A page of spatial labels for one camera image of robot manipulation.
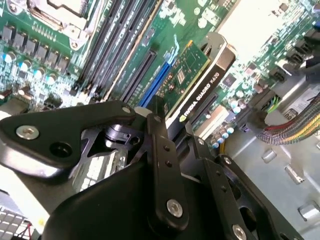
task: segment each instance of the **blue pcie slot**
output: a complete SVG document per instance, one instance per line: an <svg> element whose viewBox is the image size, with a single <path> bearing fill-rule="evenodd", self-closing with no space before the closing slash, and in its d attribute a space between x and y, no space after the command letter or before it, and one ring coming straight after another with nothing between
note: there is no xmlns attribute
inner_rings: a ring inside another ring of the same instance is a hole
<svg viewBox="0 0 320 240"><path fill-rule="evenodd" d="M146 108L149 104L151 98L157 93L158 89L162 85L165 80L165 77L169 73L171 69L171 65L169 63L165 63L161 68L160 72L157 74L153 82L151 83L148 90L145 92L144 96L142 97L141 101L139 102L138 106Z"/></svg>

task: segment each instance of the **cpu socket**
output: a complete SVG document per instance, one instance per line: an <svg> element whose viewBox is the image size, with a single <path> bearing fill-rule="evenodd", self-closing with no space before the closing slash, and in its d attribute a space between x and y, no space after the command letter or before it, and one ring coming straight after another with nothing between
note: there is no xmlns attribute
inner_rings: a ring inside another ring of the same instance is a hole
<svg viewBox="0 0 320 240"><path fill-rule="evenodd" d="M68 36L70 47L78 50L93 35L104 1L6 0L6 3L12 14L26 11L53 30Z"/></svg>

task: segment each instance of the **chip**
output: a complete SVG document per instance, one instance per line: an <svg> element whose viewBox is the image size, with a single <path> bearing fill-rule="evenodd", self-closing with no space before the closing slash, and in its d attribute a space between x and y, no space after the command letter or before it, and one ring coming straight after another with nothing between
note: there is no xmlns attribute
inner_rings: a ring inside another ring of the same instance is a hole
<svg viewBox="0 0 320 240"><path fill-rule="evenodd" d="M231 88L231 86L235 83L237 79L232 75L229 74L226 76L226 78L222 81L224 85L226 85L228 88Z"/></svg>
<svg viewBox="0 0 320 240"><path fill-rule="evenodd" d="M184 71L182 68L180 68L180 70L178 71L178 82L179 84L182 84L182 82L185 80L186 76L184 74Z"/></svg>

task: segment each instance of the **silver screw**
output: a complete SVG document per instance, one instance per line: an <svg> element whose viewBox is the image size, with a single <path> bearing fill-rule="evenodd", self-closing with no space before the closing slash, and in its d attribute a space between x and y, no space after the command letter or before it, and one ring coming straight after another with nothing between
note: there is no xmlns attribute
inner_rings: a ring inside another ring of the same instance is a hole
<svg viewBox="0 0 320 240"><path fill-rule="evenodd" d="M122 110L125 111L127 114L131 113L130 109L127 108L126 106L124 106Z"/></svg>
<svg viewBox="0 0 320 240"><path fill-rule="evenodd" d="M9 8L10 8L10 10L11 10L13 13L16 13L16 12L17 12L17 6L16 6L15 4L11 3L11 4L9 5Z"/></svg>
<svg viewBox="0 0 320 240"><path fill-rule="evenodd" d="M238 225L233 225L232 230L234 235L239 239L239 240L247 240L247 235L245 231Z"/></svg>
<svg viewBox="0 0 320 240"><path fill-rule="evenodd" d="M176 218L181 218L182 213L184 212L181 204L174 199L170 199L166 202L166 209L168 209L169 213L171 213Z"/></svg>
<svg viewBox="0 0 320 240"><path fill-rule="evenodd" d="M71 42L71 47L76 49L78 47L78 43L76 43L75 41Z"/></svg>
<svg viewBox="0 0 320 240"><path fill-rule="evenodd" d="M155 115L155 116L154 116L154 119L155 119L157 122L161 123L161 118L160 118L159 116Z"/></svg>
<svg viewBox="0 0 320 240"><path fill-rule="evenodd" d="M198 138L198 142L199 142L201 145L205 145L205 141L203 141L201 138Z"/></svg>
<svg viewBox="0 0 320 240"><path fill-rule="evenodd" d="M20 126L16 129L15 133L18 137L26 140L34 140L39 137L39 130L35 126Z"/></svg>
<svg viewBox="0 0 320 240"><path fill-rule="evenodd" d="M229 158L227 158L226 156L224 157L224 161L229 165L232 164L232 161Z"/></svg>

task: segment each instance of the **red wire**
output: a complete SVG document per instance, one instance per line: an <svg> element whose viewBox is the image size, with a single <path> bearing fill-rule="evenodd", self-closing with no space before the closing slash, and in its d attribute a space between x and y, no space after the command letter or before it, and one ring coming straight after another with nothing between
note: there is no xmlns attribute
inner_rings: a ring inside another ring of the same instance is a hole
<svg viewBox="0 0 320 240"><path fill-rule="evenodd" d="M29 233L29 239L31 240L31 231L30 231L30 226L31 226L31 224L29 223L27 228L28 228L28 233Z"/></svg>

